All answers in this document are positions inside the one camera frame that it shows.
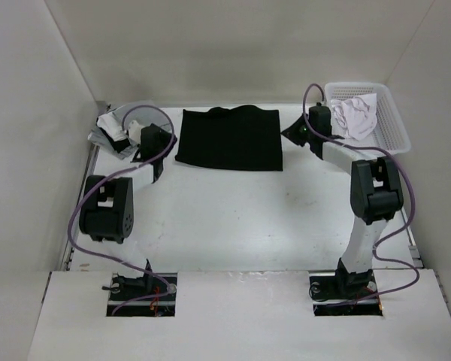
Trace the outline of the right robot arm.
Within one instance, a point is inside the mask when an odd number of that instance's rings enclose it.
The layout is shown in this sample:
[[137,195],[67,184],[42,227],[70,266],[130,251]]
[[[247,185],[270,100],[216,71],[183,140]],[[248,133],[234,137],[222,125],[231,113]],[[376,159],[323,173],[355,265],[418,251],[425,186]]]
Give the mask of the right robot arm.
[[404,203],[399,172],[389,157],[376,158],[339,145],[331,131],[331,111],[321,104],[309,108],[304,128],[299,131],[307,138],[312,153],[350,176],[353,230],[334,274],[310,278],[311,297],[320,302],[365,294],[364,288],[373,279],[374,244]]

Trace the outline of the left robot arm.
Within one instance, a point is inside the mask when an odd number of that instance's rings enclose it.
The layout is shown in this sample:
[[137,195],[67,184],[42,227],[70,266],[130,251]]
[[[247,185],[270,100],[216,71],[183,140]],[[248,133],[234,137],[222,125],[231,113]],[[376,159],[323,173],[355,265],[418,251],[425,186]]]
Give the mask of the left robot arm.
[[135,222],[134,192],[156,183],[164,170],[164,159],[177,137],[173,130],[151,124],[141,130],[132,165],[113,174],[86,178],[83,198],[71,216],[82,234],[92,241],[122,244]]

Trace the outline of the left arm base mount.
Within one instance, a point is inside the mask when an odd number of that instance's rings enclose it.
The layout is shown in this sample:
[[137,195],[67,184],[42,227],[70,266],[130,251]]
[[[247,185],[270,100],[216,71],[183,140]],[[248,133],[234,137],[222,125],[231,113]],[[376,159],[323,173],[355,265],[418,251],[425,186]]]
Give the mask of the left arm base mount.
[[176,310],[177,274],[161,274],[164,281],[151,275],[127,278],[115,274],[107,293],[107,317],[173,317]]

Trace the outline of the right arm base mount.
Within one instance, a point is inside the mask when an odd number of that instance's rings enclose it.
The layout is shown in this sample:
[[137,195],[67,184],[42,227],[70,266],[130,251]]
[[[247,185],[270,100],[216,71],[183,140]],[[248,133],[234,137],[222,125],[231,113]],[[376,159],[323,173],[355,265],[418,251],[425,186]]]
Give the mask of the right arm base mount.
[[377,291],[374,276],[371,276],[369,281],[353,286],[352,291],[346,291],[345,293],[339,290],[336,277],[331,272],[312,273],[309,275],[309,281],[309,297],[313,300],[313,313],[315,316],[383,316],[378,296],[365,299],[366,296],[375,294]]

